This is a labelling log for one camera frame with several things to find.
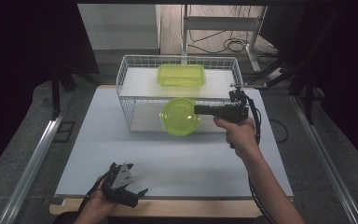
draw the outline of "hand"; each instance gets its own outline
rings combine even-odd
[[[234,144],[235,153],[241,159],[260,153],[255,141],[255,124],[253,119],[247,118],[238,124],[230,123],[218,117],[213,118],[217,127],[226,129],[226,142]]]
[[[117,206],[117,203],[106,200],[101,191],[101,186],[104,180],[101,181],[97,189],[92,192],[89,197],[89,201],[84,206],[80,215],[78,216],[75,224],[81,223],[100,223],[109,216],[112,210]]]

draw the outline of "gray surface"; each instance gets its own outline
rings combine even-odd
[[[71,101],[73,109],[68,111],[68,119],[65,120],[76,122],[74,133],[68,143],[51,145],[16,223],[36,223],[36,219],[39,220],[38,223],[50,223],[54,218],[44,203],[54,195],[95,90],[94,86],[83,79],[78,79],[76,82],[78,92]],[[43,93],[40,88],[43,90],[48,88],[48,85],[42,85],[35,91],[35,100],[30,113],[0,161],[0,214],[21,176],[23,167],[29,160],[32,147],[37,144],[39,134],[46,128],[42,120],[47,124],[50,116],[50,109],[34,110],[34,106],[40,107],[43,100],[50,96],[49,91]],[[308,223],[349,223],[285,90],[276,88],[262,91],[262,96],[268,116],[283,122],[289,129],[289,139],[278,144],[278,147],[298,210]],[[313,115],[319,135],[358,204],[358,152],[325,115],[318,103],[313,109]],[[277,139],[278,136],[284,136],[282,127],[272,122],[271,126]],[[28,148],[28,151],[19,151],[25,148]]]

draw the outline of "transparent green bowl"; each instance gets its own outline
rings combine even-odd
[[[194,132],[200,124],[200,115],[194,114],[196,101],[173,98],[161,109],[159,116],[167,133],[183,136]]]
[[[157,80],[163,87],[201,87],[205,84],[205,71],[201,64],[162,64]]]

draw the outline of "wire basket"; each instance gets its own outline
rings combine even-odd
[[[196,91],[162,88],[156,81],[158,67],[162,64],[201,64],[205,69],[206,85]],[[234,90],[233,84],[242,85],[235,58],[126,55],[117,75],[117,95],[131,132],[165,132],[159,113],[170,99],[187,97],[198,105],[224,105],[229,103],[228,92]],[[195,133],[222,132],[212,119],[212,116],[201,116]]]

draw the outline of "metal frame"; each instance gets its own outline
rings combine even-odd
[[[254,34],[246,45],[246,53],[255,72],[260,72],[260,66],[255,58],[254,48],[257,35],[260,31],[261,23],[266,13],[266,6],[257,17],[200,17],[188,16],[187,5],[185,5],[185,16],[183,17],[183,39],[182,56],[187,56],[187,31],[189,30],[233,30],[233,31],[251,31]]]
[[[322,166],[324,167],[324,170],[327,173],[328,178],[330,179],[330,182],[336,191],[336,194],[339,198],[339,200],[342,203],[342,207],[344,208],[345,212],[348,215],[348,218],[350,219],[351,223],[358,223],[358,207],[356,205],[356,202],[351,196],[351,193],[348,189],[348,187],[345,185],[344,181],[342,180],[341,176],[338,173],[338,170],[336,169],[336,166],[331,161],[326,148],[324,147],[324,144],[322,140],[320,139],[318,133],[316,132],[313,125],[310,125],[310,123],[307,121],[306,116],[302,112],[304,110],[300,99],[298,96],[290,96],[293,105],[295,106],[296,112],[298,116],[300,117],[301,123],[304,125],[304,129],[307,132],[307,135],[310,138],[310,141],[312,142],[316,154],[318,155]]]
[[[62,97],[62,110],[56,119],[52,119],[48,123],[45,132],[43,133],[39,143],[37,144],[36,149],[34,150],[34,154],[29,160],[24,172],[21,175],[19,182],[17,183],[16,188],[14,188],[13,193],[7,201],[7,205],[5,206],[5,209],[0,216],[0,223],[13,223],[16,219],[17,214],[20,212],[22,203],[24,202],[30,187],[34,183],[34,178],[39,171],[43,159],[45,159],[51,141],[53,140],[55,133],[60,127],[60,123],[62,122],[62,118],[65,115],[65,111],[68,107],[71,97],[71,92],[66,92]]]

